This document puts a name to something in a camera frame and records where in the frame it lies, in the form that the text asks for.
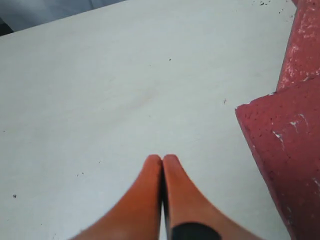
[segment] red painted wood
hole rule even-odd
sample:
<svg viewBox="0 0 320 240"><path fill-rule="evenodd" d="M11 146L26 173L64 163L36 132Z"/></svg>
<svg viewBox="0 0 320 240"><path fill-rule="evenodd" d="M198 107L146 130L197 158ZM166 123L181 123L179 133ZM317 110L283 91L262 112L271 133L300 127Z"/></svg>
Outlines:
<svg viewBox="0 0 320 240"><path fill-rule="evenodd" d="M277 91L320 75L320 0L294 0L297 11Z"/></svg>
<svg viewBox="0 0 320 240"><path fill-rule="evenodd" d="M320 77L235 112L292 239L320 239Z"/></svg>

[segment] white table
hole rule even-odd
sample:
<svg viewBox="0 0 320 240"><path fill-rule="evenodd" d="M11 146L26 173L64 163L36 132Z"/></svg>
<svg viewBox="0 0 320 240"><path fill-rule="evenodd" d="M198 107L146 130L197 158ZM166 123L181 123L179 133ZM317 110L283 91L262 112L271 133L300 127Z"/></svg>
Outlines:
<svg viewBox="0 0 320 240"><path fill-rule="evenodd" d="M0 238L70 238L175 153L233 220L290 239L234 113L276 88L295 7L265 3L128 0L1 37Z"/></svg>

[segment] white surface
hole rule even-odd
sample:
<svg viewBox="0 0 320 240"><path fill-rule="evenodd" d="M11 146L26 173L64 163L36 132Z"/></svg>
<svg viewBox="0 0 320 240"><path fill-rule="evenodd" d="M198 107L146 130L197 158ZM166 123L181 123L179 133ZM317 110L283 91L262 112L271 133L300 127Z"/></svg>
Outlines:
<svg viewBox="0 0 320 240"><path fill-rule="evenodd" d="M276 88L294 11L285 0L128 0L1 37L1 239L72 237L151 153L177 154L250 231L290 239L234 108Z"/></svg>

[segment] red object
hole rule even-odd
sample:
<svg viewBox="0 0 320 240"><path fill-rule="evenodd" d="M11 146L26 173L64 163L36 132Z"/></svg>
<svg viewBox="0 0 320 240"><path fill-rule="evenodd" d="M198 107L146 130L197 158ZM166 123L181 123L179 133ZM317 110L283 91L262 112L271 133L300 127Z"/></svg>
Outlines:
<svg viewBox="0 0 320 240"><path fill-rule="evenodd" d="M320 75L320 0L293 0L297 11L277 91Z"/></svg>
<svg viewBox="0 0 320 240"><path fill-rule="evenodd" d="M320 239L320 77L235 112L292 239Z"/></svg>

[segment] red block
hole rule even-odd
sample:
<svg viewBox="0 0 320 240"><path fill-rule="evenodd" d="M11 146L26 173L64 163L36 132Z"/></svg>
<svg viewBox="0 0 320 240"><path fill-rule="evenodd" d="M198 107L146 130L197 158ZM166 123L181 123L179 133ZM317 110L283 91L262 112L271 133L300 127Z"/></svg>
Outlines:
<svg viewBox="0 0 320 240"><path fill-rule="evenodd" d="M320 0L293 0L297 11L277 91L320 75Z"/></svg>
<svg viewBox="0 0 320 240"><path fill-rule="evenodd" d="M320 239L320 77L235 112L292 239Z"/></svg>

